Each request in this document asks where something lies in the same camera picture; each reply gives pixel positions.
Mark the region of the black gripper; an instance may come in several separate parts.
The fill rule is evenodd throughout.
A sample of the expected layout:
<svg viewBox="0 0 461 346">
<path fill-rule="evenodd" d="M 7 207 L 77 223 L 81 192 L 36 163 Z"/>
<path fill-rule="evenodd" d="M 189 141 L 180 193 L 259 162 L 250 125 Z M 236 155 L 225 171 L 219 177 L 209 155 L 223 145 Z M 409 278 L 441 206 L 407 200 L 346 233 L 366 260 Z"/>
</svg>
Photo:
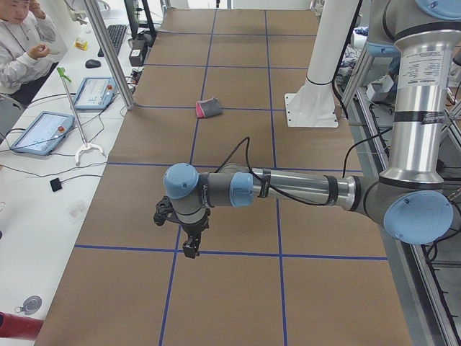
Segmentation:
<svg viewBox="0 0 461 346">
<path fill-rule="evenodd" d="M 186 232 L 189 238 L 183 243 L 182 249 L 187 258 L 195 258 L 200 256 L 200 243 L 202 232 L 209 228 L 209 216 L 204 215 L 199 221 L 194 223 L 181 222 L 182 229 Z"/>
</svg>

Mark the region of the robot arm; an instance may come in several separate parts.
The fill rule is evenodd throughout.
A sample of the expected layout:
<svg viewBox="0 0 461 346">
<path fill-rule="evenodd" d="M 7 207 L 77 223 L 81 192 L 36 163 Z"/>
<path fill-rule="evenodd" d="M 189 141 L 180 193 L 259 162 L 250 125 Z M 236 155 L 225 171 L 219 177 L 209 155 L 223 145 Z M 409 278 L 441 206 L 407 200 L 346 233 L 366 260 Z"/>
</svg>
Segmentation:
<svg viewBox="0 0 461 346">
<path fill-rule="evenodd" d="M 254 198 L 285 198 L 312 206 L 337 205 L 383 227 L 392 238 L 412 245 L 437 244 L 455 234 L 460 219 L 442 192 L 437 172 L 446 118 L 449 59 L 460 39 L 458 1 L 374 1 L 369 46 L 394 47 L 400 70 L 389 161 L 376 177 L 338 178 L 224 161 L 214 172 L 190 164 L 166 170 L 166 195 L 153 219 L 179 224 L 187 234 L 184 254 L 199 254 L 202 232 L 217 206 L 245 207 Z"/>
</svg>

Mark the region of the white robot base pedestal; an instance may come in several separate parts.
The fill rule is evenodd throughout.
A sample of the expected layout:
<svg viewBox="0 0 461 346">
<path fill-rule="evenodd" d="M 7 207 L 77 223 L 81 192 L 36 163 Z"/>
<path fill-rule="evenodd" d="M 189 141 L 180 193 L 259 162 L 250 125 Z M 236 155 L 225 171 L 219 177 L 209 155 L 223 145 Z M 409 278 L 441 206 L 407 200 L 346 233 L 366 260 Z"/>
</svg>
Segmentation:
<svg viewBox="0 0 461 346">
<path fill-rule="evenodd" d="M 285 95 L 287 125 L 291 128 L 339 126 L 332 82 L 360 8 L 358 0 L 324 3 L 305 83 L 296 93 Z"/>
</svg>

